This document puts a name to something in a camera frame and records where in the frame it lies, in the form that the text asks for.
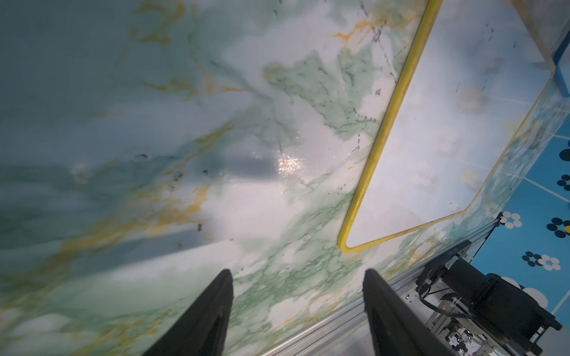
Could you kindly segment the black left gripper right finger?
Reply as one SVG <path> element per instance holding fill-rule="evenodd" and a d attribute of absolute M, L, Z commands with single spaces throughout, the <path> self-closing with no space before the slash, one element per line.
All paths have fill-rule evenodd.
<path fill-rule="evenodd" d="M 376 355 L 451 354 L 381 275 L 371 268 L 365 272 L 363 299 Z"/>

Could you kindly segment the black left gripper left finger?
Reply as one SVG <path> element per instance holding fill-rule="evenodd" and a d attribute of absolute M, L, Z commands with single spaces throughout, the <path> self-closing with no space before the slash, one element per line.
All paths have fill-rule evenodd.
<path fill-rule="evenodd" d="M 231 271 L 222 270 L 145 355 L 222 355 L 234 299 Z"/>

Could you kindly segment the yellow-framed whiteboard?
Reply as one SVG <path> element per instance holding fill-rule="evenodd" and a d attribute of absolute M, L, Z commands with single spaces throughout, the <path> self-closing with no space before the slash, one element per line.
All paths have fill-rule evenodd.
<path fill-rule="evenodd" d="M 525 1 L 429 1 L 339 248 L 360 252 L 467 212 L 554 72 Z"/>

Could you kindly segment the blue-framed whiteboard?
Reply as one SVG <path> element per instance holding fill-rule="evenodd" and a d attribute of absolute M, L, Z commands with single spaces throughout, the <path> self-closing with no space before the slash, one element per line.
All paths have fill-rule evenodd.
<path fill-rule="evenodd" d="M 569 43 L 570 33 L 567 33 L 553 56 L 555 63 L 554 80 L 562 97 L 565 98 L 569 98 Z"/>

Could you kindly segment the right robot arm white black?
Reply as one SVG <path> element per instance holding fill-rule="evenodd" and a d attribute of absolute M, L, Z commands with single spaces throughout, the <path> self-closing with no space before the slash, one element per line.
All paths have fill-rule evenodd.
<path fill-rule="evenodd" d="M 497 274 L 483 274 L 467 260 L 471 241 L 459 243 L 430 261 L 416 285 L 421 302 L 433 311 L 454 320 L 467 320 L 485 332 L 509 355 L 528 352 L 541 355 L 542 332 L 560 331 L 563 325 L 540 306 L 531 295 Z M 426 301 L 431 288 L 444 283 L 466 307 L 465 312 L 445 311 Z"/>

